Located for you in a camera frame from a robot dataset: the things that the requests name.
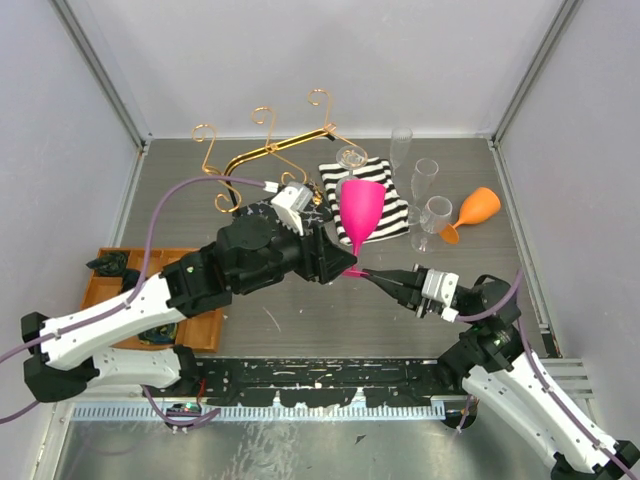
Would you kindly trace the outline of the pink plastic wine glass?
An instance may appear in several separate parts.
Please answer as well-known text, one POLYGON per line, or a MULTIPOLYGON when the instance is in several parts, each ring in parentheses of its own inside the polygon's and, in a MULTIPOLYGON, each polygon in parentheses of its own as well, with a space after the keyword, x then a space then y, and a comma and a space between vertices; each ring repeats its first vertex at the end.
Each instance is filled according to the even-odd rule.
POLYGON ((385 194, 383 184, 368 180, 353 179, 342 185, 339 213, 355 257, 382 217, 385 194))

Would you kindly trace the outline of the orange plastic wine glass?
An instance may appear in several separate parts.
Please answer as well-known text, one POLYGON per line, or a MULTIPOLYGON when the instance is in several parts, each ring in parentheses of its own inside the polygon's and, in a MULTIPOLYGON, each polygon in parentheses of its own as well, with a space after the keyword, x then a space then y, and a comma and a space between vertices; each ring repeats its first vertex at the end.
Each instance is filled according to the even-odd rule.
POLYGON ((455 245, 459 242, 459 227, 484 223, 500 209, 501 200, 498 195, 487 187, 479 187, 464 200, 457 220, 448 224, 439 235, 445 243, 455 245))

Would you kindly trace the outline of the gold wine glass rack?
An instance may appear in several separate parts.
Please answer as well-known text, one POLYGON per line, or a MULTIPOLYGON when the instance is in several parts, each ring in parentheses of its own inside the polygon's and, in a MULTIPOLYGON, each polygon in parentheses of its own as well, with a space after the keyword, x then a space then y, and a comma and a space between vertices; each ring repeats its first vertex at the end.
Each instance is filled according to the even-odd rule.
POLYGON ((222 191, 214 197, 216 210, 226 215, 236 215, 245 204, 245 198, 240 190, 242 183, 233 180, 234 174, 247 168, 252 173, 268 173, 270 182, 265 187, 267 191, 276 191, 291 182, 308 185, 312 182, 310 172, 303 166, 287 157, 287 153, 297 147, 310 142, 327 139, 339 142, 342 147, 347 145, 359 146, 358 143, 344 137, 338 131, 337 124, 332 121, 333 96, 323 88, 314 88, 306 95, 306 101, 313 107, 322 107, 324 117, 322 124, 312 130, 299 133, 283 139, 277 139, 274 132, 277 124, 276 111, 267 105, 255 108, 251 114, 251 122, 260 126, 267 125, 266 138, 261 146, 241 153, 219 168, 212 161, 212 152, 218 139, 218 130, 209 123, 200 123, 191 130, 191 139, 206 146, 206 153, 201 163, 201 171, 221 184, 222 191))

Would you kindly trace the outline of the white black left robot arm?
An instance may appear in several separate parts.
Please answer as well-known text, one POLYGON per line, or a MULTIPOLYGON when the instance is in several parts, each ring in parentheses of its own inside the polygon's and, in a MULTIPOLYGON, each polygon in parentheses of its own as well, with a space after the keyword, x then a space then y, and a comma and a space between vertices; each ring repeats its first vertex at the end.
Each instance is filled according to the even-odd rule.
POLYGON ((30 352, 23 364, 25 384, 41 403, 102 385, 191 395, 200 384, 191 349, 155 353, 119 350, 116 343, 226 307, 235 296, 278 284, 290 272, 326 284, 356 262, 320 225, 301 235, 259 215, 241 217, 220 229, 214 242, 166 265, 138 289, 66 316, 24 316, 22 337, 30 352))

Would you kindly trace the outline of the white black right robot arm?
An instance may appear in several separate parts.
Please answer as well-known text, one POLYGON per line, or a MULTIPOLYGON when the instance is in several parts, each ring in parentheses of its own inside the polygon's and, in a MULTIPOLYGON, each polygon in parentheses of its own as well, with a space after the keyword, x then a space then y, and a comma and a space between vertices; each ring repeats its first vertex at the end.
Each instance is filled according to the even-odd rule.
POLYGON ((591 420, 560 387, 532 349, 521 325, 519 278, 479 276, 470 287, 458 275, 420 265, 366 269, 363 277, 422 318, 431 313, 464 323, 458 341, 437 360, 438 379, 463 391, 508 423, 544 460, 553 479, 633 478, 639 449, 591 420))

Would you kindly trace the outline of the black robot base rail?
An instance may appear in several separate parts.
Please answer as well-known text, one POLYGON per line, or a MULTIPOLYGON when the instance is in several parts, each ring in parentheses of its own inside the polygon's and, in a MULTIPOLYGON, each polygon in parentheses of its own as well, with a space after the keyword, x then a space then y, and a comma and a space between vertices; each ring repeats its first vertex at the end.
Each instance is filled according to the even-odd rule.
POLYGON ((155 398, 201 393, 210 406, 345 407, 358 393, 365 406, 429 406, 434 397, 462 397, 462 379, 430 359, 198 358, 195 376, 150 389, 155 398))

